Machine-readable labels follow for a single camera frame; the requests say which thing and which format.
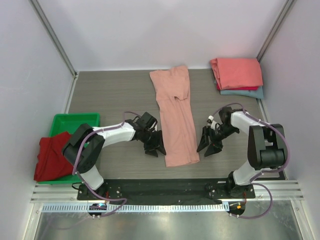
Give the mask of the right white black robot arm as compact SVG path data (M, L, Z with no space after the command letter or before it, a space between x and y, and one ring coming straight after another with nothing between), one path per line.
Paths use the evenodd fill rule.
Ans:
M253 117L243 108L230 105L217 111L220 122L210 115L202 128L197 151L208 157L223 150L223 140L240 132L248 136L247 160L229 173L225 183L208 183L205 189L211 199L254 198L253 182L262 174L280 171L288 159L284 128Z

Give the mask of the pink printed t shirt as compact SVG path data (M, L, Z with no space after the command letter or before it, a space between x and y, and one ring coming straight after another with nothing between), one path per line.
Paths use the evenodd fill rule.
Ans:
M200 161L191 110L190 76L185 65L149 73L159 106L166 167Z

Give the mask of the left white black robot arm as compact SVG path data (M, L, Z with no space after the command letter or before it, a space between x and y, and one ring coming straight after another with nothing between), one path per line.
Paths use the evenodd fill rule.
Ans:
M81 179L83 190L79 194L87 195L90 200L104 200L108 190L99 173L96 162L103 148L121 143L140 141L145 154L157 157L166 155L163 133L157 129L158 120L148 112L134 114L133 119L124 119L121 123L92 127L81 124L71 135L61 150L64 158L73 166L72 174Z

